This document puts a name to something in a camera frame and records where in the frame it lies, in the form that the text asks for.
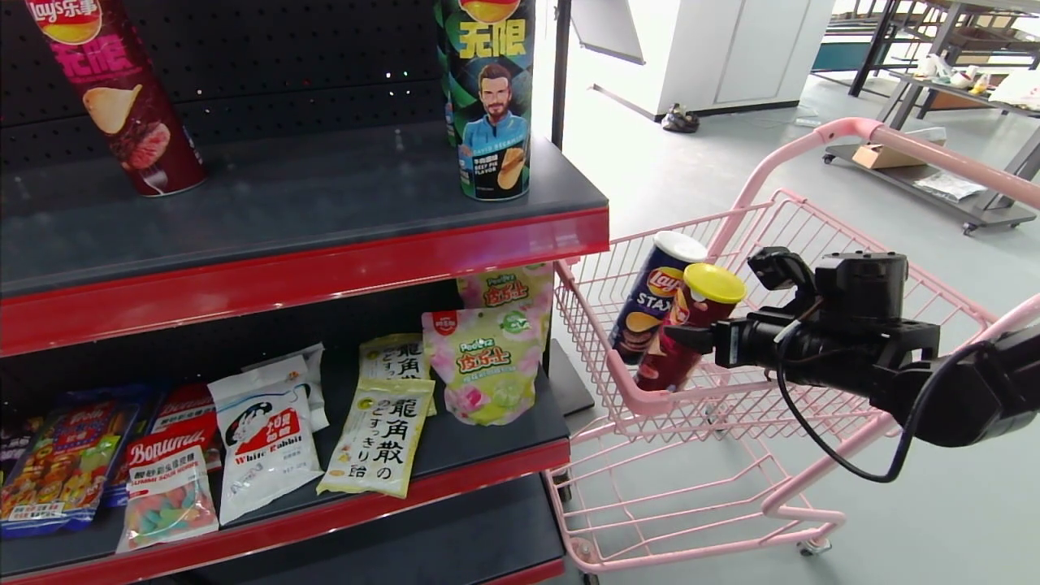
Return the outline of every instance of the potato chip canister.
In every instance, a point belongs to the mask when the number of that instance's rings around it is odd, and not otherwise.
[[[448,0],[449,88],[462,190],[480,201],[526,195],[535,0]]]
[[[120,0],[25,5],[137,193],[171,195],[205,180],[202,157]]]
[[[635,385],[647,391],[683,389],[690,373],[703,356],[672,339],[665,328],[669,325],[710,327],[717,321],[728,319],[745,295],[744,281],[726,269],[703,262],[686,266],[672,310],[643,354],[635,372]]]
[[[448,0],[434,0],[434,22],[437,24],[437,62],[441,66],[441,92],[444,94],[444,123],[447,126],[448,144],[459,146],[454,133],[454,116],[451,113],[451,72],[448,70],[448,33],[444,30],[444,3]]]
[[[654,235],[653,249],[610,331],[610,347],[618,351],[622,361],[629,365],[639,363],[672,309],[672,299],[682,283],[682,271],[692,263],[703,262],[707,255],[707,249],[688,235],[677,231]]]

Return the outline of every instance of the black pegboard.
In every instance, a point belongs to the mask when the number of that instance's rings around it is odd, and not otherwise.
[[[383,335],[418,332],[423,312],[458,308],[462,301],[449,279],[5,357],[2,413],[7,419],[46,414],[56,395],[69,390],[210,382],[318,341],[357,348]]]
[[[124,0],[201,144],[441,117],[431,0]],[[20,2],[0,19],[7,171],[107,156]]]

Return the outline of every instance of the pink shopping cart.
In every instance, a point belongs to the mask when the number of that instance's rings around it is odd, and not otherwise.
[[[784,246],[806,259],[885,250],[789,190],[753,202],[777,166],[842,136],[895,148],[1040,208],[1040,187],[880,122],[850,118],[825,124],[768,156],[731,210],[661,228],[710,243],[710,261],[742,277],[748,295],[736,314],[784,303],[783,294],[762,287],[745,263],[763,246]],[[587,381],[605,409],[572,435],[572,462],[546,473],[556,485],[550,490],[552,505],[569,554],[586,582],[596,583],[596,575],[610,570],[765,546],[797,544],[806,556],[828,550],[828,535],[844,524],[844,514],[813,508],[803,492],[836,463],[825,456],[798,474],[784,468],[774,439],[804,432],[768,373],[724,370],[705,359],[682,391],[644,392],[610,349],[606,332],[653,246],[653,233],[615,240],[608,252],[574,264],[557,264],[556,306]],[[1038,314],[1040,295],[997,320],[917,268],[911,268],[906,283],[904,315],[941,325],[943,353],[1023,327]],[[866,399],[831,388],[789,389],[812,428],[836,439],[842,456],[900,431],[891,416],[873,409]],[[695,444],[709,439],[738,447],[727,444],[721,454],[708,454],[711,450]],[[686,469],[661,474],[655,468],[654,477],[664,480],[653,485],[645,481],[665,452],[674,457],[675,450],[686,449],[697,450],[692,466],[705,468],[706,458],[716,457],[710,467],[727,470],[691,485]]]

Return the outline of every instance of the gray floor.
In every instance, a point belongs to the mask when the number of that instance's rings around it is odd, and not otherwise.
[[[697,134],[677,135],[577,86],[568,99],[565,153],[610,199],[612,237],[621,237],[727,209],[764,155],[808,131],[787,122],[812,115],[825,121],[873,118],[881,105],[878,100],[853,99],[840,85],[810,78],[798,110],[710,117],[702,121]],[[996,167],[1004,166],[1037,124],[990,111],[936,112],[927,124],[914,122],[913,127],[944,126],[951,148]],[[954,218],[839,162],[825,167],[816,153],[779,169],[760,197],[778,186],[809,198],[888,248],[906,253],[993,312],[1002,313],[1040,291],[1038,222],[1016,230],[980,230],[974,237],[965,237]],[[566,338],[562,341],[573,351]],[[807,495],[817,507],[848,513],[849,524],[833,535],[833,551],[820,558],[803,559],[792,548],[782,546],[607,573],[600,580],[605,585],[1036,583],[1031,557],[1040,544],[1038,439],[1040,424],[969,449],[915,444],[903,477],[892,485],[869,484],[843,472],[832,474]],[[820,455],[807,439],[774,440],[771,446],[792,472]],[[893,441],[880,441],[857,462],[880,472],[892,448]],[[574,454],[580,456],[586,450],[576,446]],[[626,497],[710,481],[732,473],[731,451],[726,441],[684,444],[633,466],[629,477],[617,481]],[[605,485],[592,481],[586,492],[597,503],[613,498]],[[641,514],[699,505],[703,504],[651,502]],[[686,525],[714,519],[687,519]],[[677,528],[665,523],[647,530],[656,534]],[[681,550],[761,535],[748,530],[743,535],[726,530],[668,545]],[[619,531],[613,541],[609,535],[604,540],[620,549],[630,537]],[[571,570],[551,583],[580,583],[580,578]]]

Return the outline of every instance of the yellow lid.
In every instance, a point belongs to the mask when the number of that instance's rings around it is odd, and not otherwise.
[[[682,272],[682,280],[695,296],[717,303],[735,305],[744,300],[748,289],[737,276],[714,264],[698,262],[690,264]]]

